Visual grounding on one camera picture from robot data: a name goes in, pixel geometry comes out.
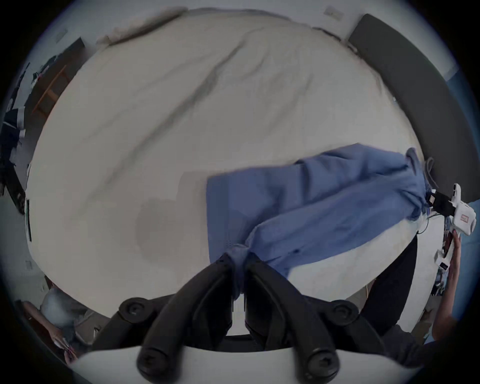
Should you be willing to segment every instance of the blue cloth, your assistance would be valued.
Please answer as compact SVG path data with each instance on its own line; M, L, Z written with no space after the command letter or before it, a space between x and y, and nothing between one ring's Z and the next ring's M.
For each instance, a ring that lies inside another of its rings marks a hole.
M253 252L284 276L356 248L427 209L413 148L404 156L349 145L283 167L213 176L206 189L210 262L228 252L242 288Z

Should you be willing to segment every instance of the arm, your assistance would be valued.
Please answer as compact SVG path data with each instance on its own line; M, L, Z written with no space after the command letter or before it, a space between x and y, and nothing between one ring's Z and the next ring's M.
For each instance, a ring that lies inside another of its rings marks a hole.
M61 346L63 349L69 349L63 340L63 333L61 329L54 326L50 321L46 319L44 315L29 301L23 301L22 305L30 316L37 320L50 334L52 341Z
M457 323L457 320L452 316L452 309L455 300L458 275L460 273L461 241L455 230L453 231L453 240L455 249L448 270L447 286L442 300L440 301L435 321L433 322L432 337L435 340L440 340L447 336Z

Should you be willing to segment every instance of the white wall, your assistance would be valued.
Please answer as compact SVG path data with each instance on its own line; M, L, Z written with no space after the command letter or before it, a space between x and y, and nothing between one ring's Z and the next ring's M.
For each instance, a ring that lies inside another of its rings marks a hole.
M261 9L290 17L292 20L321 27L347 39L365 13L379 18L409 39L434 64L443 77L456 72L456 63L435 31L408 4L400 0L77 0L67 8L40 37L25 60L31 62L15 106L25 103L33 72L51 56L62 52L79 36L87 53L95 52L97 38L139 14L162 7L185 5L191 9L219 7L226 9ZM344 15L337 21L324 15L328 5ZM58 42L55 36L63 28L67 34Z

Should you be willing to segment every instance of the electrical outlet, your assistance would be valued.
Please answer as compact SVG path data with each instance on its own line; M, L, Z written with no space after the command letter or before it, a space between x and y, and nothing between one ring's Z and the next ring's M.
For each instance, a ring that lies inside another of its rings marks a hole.
M337 21L341 21L343 19L343 12L340 12L337 8L334 8L331 5L326 8L324 15L333 17Z

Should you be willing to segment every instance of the screw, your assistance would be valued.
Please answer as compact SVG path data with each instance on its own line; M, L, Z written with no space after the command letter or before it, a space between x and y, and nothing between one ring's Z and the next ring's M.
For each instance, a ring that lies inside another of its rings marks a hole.
M346 305L340 304L334 309L335 314L341 316L344 319L347 319L351 316L352 310Z
M132 303L128 306L127 312L130 315L136 316L142 313L144 310L144 306L141 303Z
M321 351L310 357L307 364L308 374L313 377L330 377L338 372L336 356L329 351Z
M163 352L149 348L140 356L137 367L147 375L161 374L168 369L168 358Z

